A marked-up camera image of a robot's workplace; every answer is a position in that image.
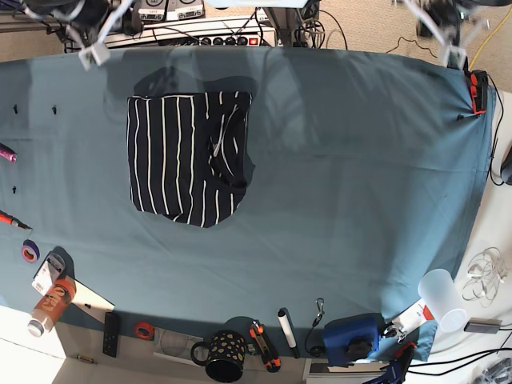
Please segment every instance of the blue device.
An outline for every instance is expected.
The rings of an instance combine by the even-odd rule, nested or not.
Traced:
[[[330,366],[346,366],[378,351],[380,334],[371,315],[327,328],[322,332]]]

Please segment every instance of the white cylinder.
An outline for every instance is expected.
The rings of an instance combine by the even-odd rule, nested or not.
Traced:
[[[285,334],[286,341],[288,342],[288,346],[295,348],[297,342],[295,341],[294,332],[291,330],[290,322],[288,321],[288,316],[286,316],[285,311],[280,310],[278,312],[278,319],[281,324],[282,332]]]
[[[467,313],[463,309],[462,296],[447,270],[432,270],[423,276],[418,293],[442,331],[455,332],[466,324]]]

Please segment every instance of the remote control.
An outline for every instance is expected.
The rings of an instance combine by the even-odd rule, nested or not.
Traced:
[[[105,328],[103,330],[103,353],[115,358],[118,355],[118,336],[121,318],[114,312],[105,312]]]

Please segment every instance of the plastic cup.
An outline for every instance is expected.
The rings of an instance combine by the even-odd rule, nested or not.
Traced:
[[[466,324],[462,296],[447,270],[432,270],[423,276],[418,293],[443,332],[455,332]]]

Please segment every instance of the marker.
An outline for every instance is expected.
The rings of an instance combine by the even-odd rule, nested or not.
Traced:
[[[288,346],[290,347],[292,353],[294,354],[294,358],[300,358],[301,355],[298,352],[294,332],[291,329],[290,321],[288,320],[288,315],[286,314],[284,309],[279,310],[278,319],[279,323],[281,324],[282,332],[285,334],[286,341],[288,342]]]

